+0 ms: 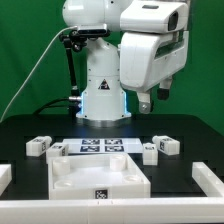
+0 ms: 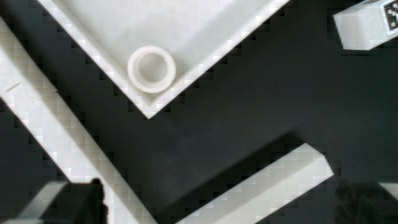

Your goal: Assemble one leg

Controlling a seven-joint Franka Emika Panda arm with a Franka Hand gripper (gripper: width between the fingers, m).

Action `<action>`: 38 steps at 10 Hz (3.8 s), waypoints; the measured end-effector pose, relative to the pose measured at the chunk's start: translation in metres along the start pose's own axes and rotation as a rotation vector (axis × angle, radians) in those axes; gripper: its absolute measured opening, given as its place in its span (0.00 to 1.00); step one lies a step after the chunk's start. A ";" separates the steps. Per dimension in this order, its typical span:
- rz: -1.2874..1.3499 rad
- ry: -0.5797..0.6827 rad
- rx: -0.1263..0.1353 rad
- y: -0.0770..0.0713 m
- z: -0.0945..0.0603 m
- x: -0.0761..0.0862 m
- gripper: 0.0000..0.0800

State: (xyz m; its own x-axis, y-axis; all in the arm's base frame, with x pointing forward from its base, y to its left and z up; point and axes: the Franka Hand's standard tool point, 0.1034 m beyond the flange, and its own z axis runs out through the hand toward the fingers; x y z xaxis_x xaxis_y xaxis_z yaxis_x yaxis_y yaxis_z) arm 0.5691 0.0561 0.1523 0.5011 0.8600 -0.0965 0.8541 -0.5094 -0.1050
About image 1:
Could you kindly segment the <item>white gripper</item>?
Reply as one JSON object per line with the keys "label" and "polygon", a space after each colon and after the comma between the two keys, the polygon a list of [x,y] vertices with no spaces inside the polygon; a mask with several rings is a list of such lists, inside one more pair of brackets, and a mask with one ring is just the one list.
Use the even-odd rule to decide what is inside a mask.
{"label": "white gripper", "polygon": [[174,34],[153,35],[126,32],[120,46],[120,81],[125,89],[144,92],[138,93],[139,112],[149,114],[153,110],[153,101],[149,89],[159,83],[157,97],[167,100],[173,78],[187,60],[189,32],[183,33],[183,39],[174,48],[157,56],[160,47],[166,47],[174,39]]}

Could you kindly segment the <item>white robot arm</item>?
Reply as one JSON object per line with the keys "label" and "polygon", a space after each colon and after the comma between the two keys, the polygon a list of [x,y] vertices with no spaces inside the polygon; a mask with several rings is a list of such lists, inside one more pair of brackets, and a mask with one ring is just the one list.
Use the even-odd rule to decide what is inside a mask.
{"label": "white robot arm", "polygon": [[151,89],[169,97],[173,75],[187,60],[189,0],[66,0],[69,49],[87,50],[87,87],[79,121],[108,127],[128,119],[126,92],[139,111],[152,110]]}

